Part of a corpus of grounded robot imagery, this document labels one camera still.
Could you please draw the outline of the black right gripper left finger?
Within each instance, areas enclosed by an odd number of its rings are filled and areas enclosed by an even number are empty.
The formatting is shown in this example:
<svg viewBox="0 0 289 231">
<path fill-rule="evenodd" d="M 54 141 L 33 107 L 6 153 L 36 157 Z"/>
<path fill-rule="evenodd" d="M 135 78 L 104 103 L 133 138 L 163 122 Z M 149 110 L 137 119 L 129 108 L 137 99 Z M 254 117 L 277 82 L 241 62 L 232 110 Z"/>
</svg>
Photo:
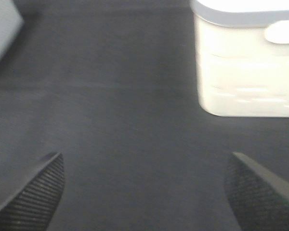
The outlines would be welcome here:
<svg viewBox="0 0 289 231">
<path fill-rule="evenodd" d="M 62 153 L 49 153 L 0 183 L 0 231 L 47 230 L 62 198 Z"/>
</svg>

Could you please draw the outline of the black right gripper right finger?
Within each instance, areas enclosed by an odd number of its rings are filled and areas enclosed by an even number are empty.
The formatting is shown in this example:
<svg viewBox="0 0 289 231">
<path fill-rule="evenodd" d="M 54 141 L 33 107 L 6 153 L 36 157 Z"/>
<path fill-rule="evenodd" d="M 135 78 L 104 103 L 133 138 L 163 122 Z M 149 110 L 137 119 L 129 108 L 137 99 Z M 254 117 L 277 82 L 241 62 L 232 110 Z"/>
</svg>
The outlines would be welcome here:
<svg viewBox="0 0 289 231">
<path fill-rule="evenodd" d="M 228 160 L 224 191 L 243 231 L 289 231 L 289 182 L 243 153 Z"/>
</svg>

